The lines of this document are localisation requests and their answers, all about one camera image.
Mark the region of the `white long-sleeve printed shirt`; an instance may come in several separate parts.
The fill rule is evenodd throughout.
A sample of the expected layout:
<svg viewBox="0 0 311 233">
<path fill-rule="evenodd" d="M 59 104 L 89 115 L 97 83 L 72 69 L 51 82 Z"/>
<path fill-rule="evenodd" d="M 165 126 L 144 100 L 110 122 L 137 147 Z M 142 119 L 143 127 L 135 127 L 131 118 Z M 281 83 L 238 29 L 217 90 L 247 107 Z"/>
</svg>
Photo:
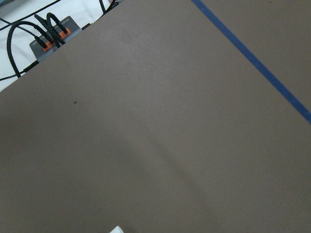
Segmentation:
<svg viewBox="0 0 311 233">
<path fill-rule="evenodd" d="M 113 230 L 111 230 L 109 233 L 124 233 L 122 228 L 120 226 L 116 226 Z"/>
</svg>

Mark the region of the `small orange circuit board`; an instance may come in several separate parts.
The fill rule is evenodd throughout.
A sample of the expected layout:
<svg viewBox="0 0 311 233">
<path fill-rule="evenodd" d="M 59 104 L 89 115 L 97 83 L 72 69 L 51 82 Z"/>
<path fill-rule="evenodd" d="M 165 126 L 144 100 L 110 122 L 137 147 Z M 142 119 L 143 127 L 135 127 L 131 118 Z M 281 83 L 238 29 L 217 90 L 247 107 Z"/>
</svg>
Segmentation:
<svg viewBox="0 0 311 233">
<path fill-rule="evenodd" d="M 48 58 L 58 48 L 65 45 L 82 31 L 70 16 L 59 20 L 53 13 L 47 13 L 46 19 L 39 15 L 35 15 L 35 18 L 44 27 L 45 33 L 50 38 L 47 39 L 45 36 L 40 35 L 39 40 L 35 39 L 29 44 L 38 62 Z"/>
</svg>

